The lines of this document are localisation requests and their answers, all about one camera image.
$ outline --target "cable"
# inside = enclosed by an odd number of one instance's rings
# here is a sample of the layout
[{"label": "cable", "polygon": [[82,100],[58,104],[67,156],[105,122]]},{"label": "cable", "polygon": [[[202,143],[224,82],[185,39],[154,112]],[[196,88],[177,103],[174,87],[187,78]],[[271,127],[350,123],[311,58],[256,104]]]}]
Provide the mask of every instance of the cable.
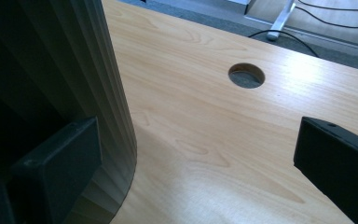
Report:
[{"label": "cable", "polygon": [[[337,11],[354,11],[354,12],[358,12],[358,9],[337,8],[337,7],[321,7],[321,6],[316,6],[316,5],[312,5],[312,4],[309,4],[309,3],[305,3],[305,2],[303,2],[301,0],[298,0],[298,2],[300,2],[300,3],[302,3],[302,4],[306,5],[306,6],[309,6],[309,7],[317,7],[317,8],[329,9],[329,10],[337,10]],[[336,23],[332,23],[332,22],[329,22],[329,21],[324,21],[324,20],[318,18],[317,16],[313,15],[312,13],[310,13],[309,11],[307,11],[306,9],[304,9],[302,7],[296,7],[296,8],[308,13],[314,19],[316,19],[318,21],[321,21],[321,22],[323,22],[325,24],[334,25],[334,26],[343,27],[343,28],[349,28],[349,29],[358,29],[358,26],[341,25],[341,24],[336,24]]]},{"label": "cable", "polygon": [[277,33],[280,33],[280,34],[289,35],[289,36],[291,36],[292,38],[294,38],[296,41],[300,42],[302,45],[304,45],[305,47],[307,47],[307,49],[309,49],[310,52],[312,52],[312,54],[315,55],[315,57],[320,58],[319,55],[318,55],[308,44],[306,44],[306,43],[303,42],[302,40],[298,39],[298,38],[295,37],[294,35],[291,35],[291,34],[289,34],[289,33],[286,33],[285,31],[280,31],[280,30],[265,30],[265,31],[260,31],[260,32],[257,32],[257,33],[255,33],[255,34],[249,35],[248,37],[249,37],[249,38],[252,38],[252,37],[254,37],[255,35],[260,35],[260,34],[267,33],[267,32],[277,32]]},{"label": "cable", "polygon": [[337,10],[337,11],[357,11],[358,12],[358,9],[352,9],[352,8],[339,8],[339,7],[321,7],[321,6],[316,6],[316,5],[313,5],[313,4],[310,4],[310,3],[305,3],[301,0],[298,0],[298,2],[306,5],[306,6],[309,6],[309,7],[318,7],[318,8],[323,8],[323,9],[330,9],[330,10]]},{"label": "cable", "polygon": [[297,9],[304,11],[306,13],[308,13],[310,16],[312,16],[313,18],[315,18],[318,21],[321,21],[323,23],[329,24],[329,25],[334,25],[334,26],[338,26],[338,27],[343,27],[343,28],[350,28],[350,29],[358,29],[358,26],[347,26],[347,25],[341,25],[341,24],[336,24],[336,23],[332,23],[329,21],[324,21],[322,19],[320,19],[319,17],[313,15],[312,13],[310,13],[309,11],[307,11],[306,9],[302,8],[302,7],[296,7]]}]

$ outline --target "white desk frame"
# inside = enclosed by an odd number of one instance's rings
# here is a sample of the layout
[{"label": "white desk frame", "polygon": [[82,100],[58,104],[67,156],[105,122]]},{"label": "white desk frame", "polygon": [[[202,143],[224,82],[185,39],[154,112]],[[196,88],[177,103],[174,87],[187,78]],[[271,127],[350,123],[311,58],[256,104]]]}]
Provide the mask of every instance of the white desk frame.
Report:
[{"label": "white desk frame", "polygon": [[[295,7],[296,7],[295,0],[288,0],[281,14],[279,14],[277,20],[272,25],[271,30],[281,31],[283,29],[283,26],[286,24],[287,20],[289,20],[289,17],[292,14]],[[280,34],[279,32],[268,32],[267,38],[269,40],[275,41],[278,39],[279,34]]]}]

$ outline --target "wood grain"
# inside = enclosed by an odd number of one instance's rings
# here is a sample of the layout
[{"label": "wood grain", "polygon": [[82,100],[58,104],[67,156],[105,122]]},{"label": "wood grain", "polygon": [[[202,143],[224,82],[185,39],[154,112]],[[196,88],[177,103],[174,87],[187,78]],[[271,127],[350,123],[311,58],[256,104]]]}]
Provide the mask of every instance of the wood grain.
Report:
[{"label": "wood grain", "polygon": [[[358,134],[358,70],[104,1],[138,142],[112,223],[351,223],[293,166],[302,116]],[[265,83],[233,84],[236,63]]]},{"label": "wood grain", "polygon": [[[278,15],[281,13],[286,2],[286,0],[256,0],[252,5],[252,8],[249,10],[247,16],[258,18],[263,21],[274,22]],[[358,0],[304,0],[304,2],[321,7],[358,9]],[[306,9],[324,21],[347,26],[358,26],[358,12],[325,10],[317,7],[305,6],[298,1],[296,1],[296,6]],[[297,30],[311,32],[317,35],[327,36],[333,39],[358,45],[358,29],[348,29],[324,24],[298,9],[294,10],[286,25],[287,27],[291,27]]]}]

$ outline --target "wooden desk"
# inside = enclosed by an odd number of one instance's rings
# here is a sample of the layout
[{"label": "wooden desk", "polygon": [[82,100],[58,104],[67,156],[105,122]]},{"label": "wooden desk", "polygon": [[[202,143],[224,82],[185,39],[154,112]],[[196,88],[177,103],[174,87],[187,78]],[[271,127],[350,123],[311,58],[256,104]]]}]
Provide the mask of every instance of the wooden desk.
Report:
[{"label": "wooden desk", "polygon": [[[358,134],[358,70],[103,2],[138,141],[112,223],[351,223],[293,166],[302,116]],[[265,83],[243,89],[235,63]]]}]

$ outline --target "desk grommet hole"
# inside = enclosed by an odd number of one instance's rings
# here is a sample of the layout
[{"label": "desk grommet hole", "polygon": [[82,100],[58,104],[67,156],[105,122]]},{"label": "desk grommet hole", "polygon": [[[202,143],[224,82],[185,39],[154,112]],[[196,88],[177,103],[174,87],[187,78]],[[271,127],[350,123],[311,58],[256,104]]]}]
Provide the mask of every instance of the desk grommet hole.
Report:
[{"label": "desk grommet hole", "polygon": [[263,85],[266,77],[263,71],[251,63],[237,63],[228,70],[229,79],[237,86],[254,89]]}]

